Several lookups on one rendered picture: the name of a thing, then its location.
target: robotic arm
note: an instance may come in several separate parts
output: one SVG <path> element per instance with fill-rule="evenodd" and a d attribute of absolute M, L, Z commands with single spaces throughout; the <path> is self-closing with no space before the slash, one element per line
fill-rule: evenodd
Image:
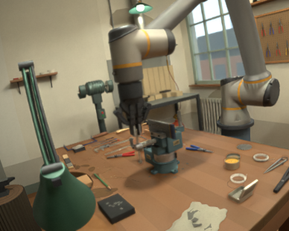
<path fill-rule="evenodd" d="M 138 135 L 150 104 L 142 98 L 142 60 L 172 54 L 176 42 L 173 30 L 198 4 L 206 0 L 177 0 L 144 30 L 135 25 L 109 32 L 109 46 L 115 82 L 119 83 L 120 109 L 115 115 Z M 246 105 L 273 106 L 279 97 L 279 82 L 266 70 L 253 12 L 248 0 L 226 0 L 238 40 L 244 77 L 221 81 L 222 114 L 219 126 L 245 126 L 252 119 Z"/>

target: white ring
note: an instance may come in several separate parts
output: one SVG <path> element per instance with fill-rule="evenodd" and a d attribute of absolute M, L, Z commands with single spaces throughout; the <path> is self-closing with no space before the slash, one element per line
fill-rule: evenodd
<path fill-rule="evenodd" d="M 266 161 L 269 160 L 269 156 L 266 155 L 266 154 L 255 154 L 255 155 L 253 156 L 253 159 L 254 159 L 255 161 L 257 161 L 257 162 L 266 162 Z"/>
<path fill-rule="evenodd" d="M 235 177 L 242 177 L 243 180 L 233 180 Z M 230 180 L 233 183 L 244 183 L 247 180 L 247 175 L 245 176 L 244 174 L 233 174 L 230 176 Z"/>

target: pliers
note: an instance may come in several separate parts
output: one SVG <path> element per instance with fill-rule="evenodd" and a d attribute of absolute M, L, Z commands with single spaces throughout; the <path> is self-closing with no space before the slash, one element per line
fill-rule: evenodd
<path fill-rule="evenodd" d="M 271 57 L 271 52 L 270 52 L 270 50 L 269 50 L 269 43 L 267 44 L 267 52 L 269 52 L 269 55 L 270 55 L 270 57 Z"/>
<path fill-rule="evenodd" d="M 274 34 L 274 29 L 273 29 L 273 27 L 272 27 L 272 22 L 270 22 L 270 34 L 271 34 L 271 29 L 272 29 L 272 32 L 273 32 L 273 34 Z"/>
<path fill-rule="evenodd" d="M 264 30 L 264 25 L 261 23 L 261 35 L 262 36 L 267 36 L 267 34 L 265 33 L 265 30 Z"/>
<path fill-rule="evenodd" d="M 279 44 L 276 43 L 276 56 L 277 56 L 277 50 L 279 51 L 279 55 L 281 56 L 281 51 L 279 50 Z"/>
<path fill-rule="evenodd" d="M 286 55 L 287 55 L 287 48 L 289 50 L 288 40 L 287 40 L 287 46 L 286 46 Z"/>
<path fill-rule="evenodd" d="M 282 32 L 284 33 L 284 28 L 282 27 L 281 19 L 279 19 L 279 33 L 281 33 L 280 29 L 282 28 Z"/>
<path fill-rule="evenodd" d="M 190 147 L 186 147 L 185 149 L 186 150 L 190 150 L 190 151 L 203 151 L 203 152 L 207 152 L 207 153 L 213 153 L 210 150 L 206 150 L 206 149 L 198 147 L 196 145 L 191 145 L 191 148 Z"/>

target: black pen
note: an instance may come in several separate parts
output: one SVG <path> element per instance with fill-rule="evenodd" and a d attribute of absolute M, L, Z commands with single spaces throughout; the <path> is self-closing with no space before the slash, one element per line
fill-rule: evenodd
<path fill-rule="evenodd" d="M 281 190 L 281 188 L 284 186 L 284 184 L 286 184 L 286 182 L 289 180 L 289 168 L 286 170 L 284 176 L 282 176 L 281 181 L 279 181 L 279 183 L 277 184 L 277 186 L 274 188 L 274 192 L 278 193 L 279 190 Z"/>

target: orange stripe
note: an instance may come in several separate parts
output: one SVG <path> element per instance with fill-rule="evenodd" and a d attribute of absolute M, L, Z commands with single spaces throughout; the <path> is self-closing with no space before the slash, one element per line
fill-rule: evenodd
<path fill-rule="evenodd" d="M 263 79 L 263 80 L 257 80 L 257 81 L 245 81 L 245 80 L 244 80 L 244 83 L 246 83 L 246 84 L 263 83 L 263 82 L 265 82 L 265 81 L 268 81 L 268 80 L 271 79 L 271 78 L 272 78 L 272 75 L 270 75 L 269 77 L 266 77 L 266 78 Z"/>
<path fill-rule="evenodd" d="M 151 48 L 151 42 L 150 42 L 150 37 L 147 34 L 147 31 L 142 30 L 142 32 L 144 32 L 145 36 L 147 37 L 147 53 L 143 56 L 143 59 L 144 59 L 144 58 L 146 58 L 147 55 L 149 55 L 150 48 Z"/>
<path fill-rule="evenodd" d="M 238 87 L 238 99 L 239 99 L 240 103 L 241 103 L 242 105 L 244 105 L 243 102 L 242 102 L 242 100 L 241 100 L 241 96 L 240 96 L 240 89 L 241 89 L 242 83 L 243 83 L 243 78 L 242 78 L 242 80 L 240 81 L 239 87 Z"/>
<path fill-rule="evenodd" d="M 134 67 L 134 66 L 142 66 L 142 62 L 115 65 L 115 66 L 113 66 L 113 68 L 114 69 L 123 69 L 123 68 L 129 68 L 129 67 Z"/>
<path fill-rule="evenodd" d="M 223 110 L 227 111 L 236 111 L 236 110 L 242 110 L 247 108 L 247 106 L 242 106 L 242 107 L 222 107 Z"/>

